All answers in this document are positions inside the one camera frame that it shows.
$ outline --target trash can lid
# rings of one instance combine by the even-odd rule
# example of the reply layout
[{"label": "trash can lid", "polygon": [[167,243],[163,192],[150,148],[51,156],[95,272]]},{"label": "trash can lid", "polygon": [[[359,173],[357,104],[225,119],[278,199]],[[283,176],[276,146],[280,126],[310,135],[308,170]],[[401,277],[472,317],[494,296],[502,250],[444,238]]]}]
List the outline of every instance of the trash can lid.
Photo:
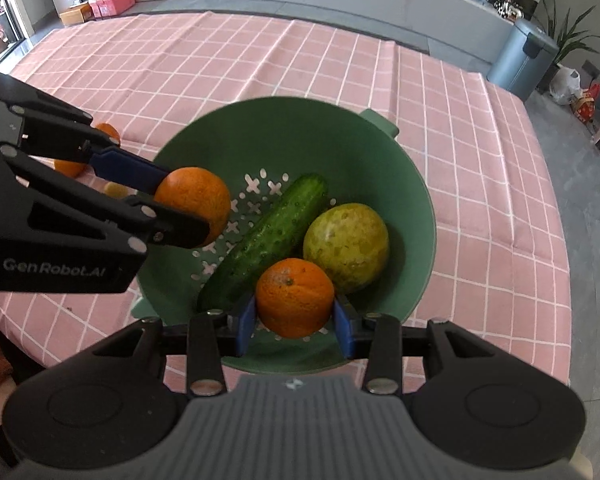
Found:
[{"label": "trash can lid", "polygon": [[515,25],[517,30],[522,32],[526,37],[533,36],[534,38],[537,38],[539,43],[542,44],[543,50],[554,56],[558,54],[558,51],[560,50],[558,44],[555,43],[554,38],[549,36],[540,27],[523,18],[517,19]]}]

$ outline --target potted plant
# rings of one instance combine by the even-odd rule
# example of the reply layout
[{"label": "potted plant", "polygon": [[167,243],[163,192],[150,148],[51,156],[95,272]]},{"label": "potted plant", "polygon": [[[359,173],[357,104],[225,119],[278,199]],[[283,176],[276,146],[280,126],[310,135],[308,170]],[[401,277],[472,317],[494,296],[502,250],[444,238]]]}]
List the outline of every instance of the potted plant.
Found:
[{"label": "potted plant", "polygon": [[552,10],[549,9],[549,5],[547,4],[547,0],[541,0],[542,6],[546,11],[546,24],[538,21],[544,31],[554,38],[555,42],[558,44],[559,51],[555,56],[554,62],[551,64],[549,69],[546,71],[540,82],[538,83],[538,91],[541,93],[547,92],[549,89],[549,83],[554,78],[555,74],[560,69],[560,62],[567,56],[568,53],[573,52],[574,50],[586,50],[587,52],[592,52],[594,54],[599,54],[599,52],[590,47],[585,40],[589,40],[590,38],[598,38],[600,40],[600,36],[597,34],[589,34],[590,30],[576,30],[580,22],[584,20],[590,13],[595,10],[596,6],[591,6],[589,9],[585,10],[580,16],[578,16],[573,23],[570,23],[569,18],[571,14],[571,8],[567,9],[567,13],[562,21],[562,25],[558,27],[558,17],[557,17],[557,5],[555,0],[553,0]]}]

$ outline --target bowl handle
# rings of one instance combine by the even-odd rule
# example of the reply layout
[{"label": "bowl handle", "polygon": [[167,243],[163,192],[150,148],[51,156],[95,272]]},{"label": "bowl handle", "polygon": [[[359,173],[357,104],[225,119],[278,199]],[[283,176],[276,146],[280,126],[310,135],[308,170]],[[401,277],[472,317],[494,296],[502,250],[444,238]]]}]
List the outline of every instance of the bowl handle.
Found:
[{"label": "bowl handle", "polygon": [[143,317],[160,317],[156,314],[147,298],[140,298],[136,301],[136,304],[131,307],[131,315],[136,319],[142,319]]},{"label": "bowl handle", "polygon": [[378,128],[379,130],[382,130],[392,139],[395,139],[395,137],[397,137],[400,133],[398,126],[393,124],[389,119],[382,117],[382,115],[380,115],[375,110],[372,110],[371,108],[362,110],[360,112],[360,117],[369,121],[371,124],[373,124],[373,126]]}]

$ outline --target white logo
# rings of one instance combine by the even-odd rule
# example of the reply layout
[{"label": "white logo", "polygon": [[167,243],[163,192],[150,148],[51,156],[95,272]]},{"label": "white logo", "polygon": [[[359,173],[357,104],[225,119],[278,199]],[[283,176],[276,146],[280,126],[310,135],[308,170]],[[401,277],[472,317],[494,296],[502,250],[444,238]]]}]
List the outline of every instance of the white logo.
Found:
[{"label": "white logo", "polygon": [[2,268],[4,270],[18,272],[27,272],[31,274],[60,274],[61,276],[97,276],[102,278],[104,276],[107,267],[94,267],[93,269],[87,269],[85,266],[81,267],[67,267],[65,264],[54,265],[49,262],[42,262],[40,264],[28,264],[27,262],[16,262],[13,258],[7,258],[2,262]]},{"label": "white logo", "polygon": [[289,379],[285,383],[285,386],[287,388],[289,388],[290,390],[296,392],[304,386],[304,383],[300,379],[293,378],[293,379]]}]

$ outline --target trash can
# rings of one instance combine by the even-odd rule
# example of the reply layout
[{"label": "trash can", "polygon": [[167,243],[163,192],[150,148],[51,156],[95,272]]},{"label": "trash can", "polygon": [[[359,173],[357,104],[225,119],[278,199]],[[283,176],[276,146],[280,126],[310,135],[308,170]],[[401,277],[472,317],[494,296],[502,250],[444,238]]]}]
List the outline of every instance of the trash can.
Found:
[{"label": "trash can", "polygon": [[542,29],[518,19],[487,80],[526,101],[558,50],[558,44]]}]

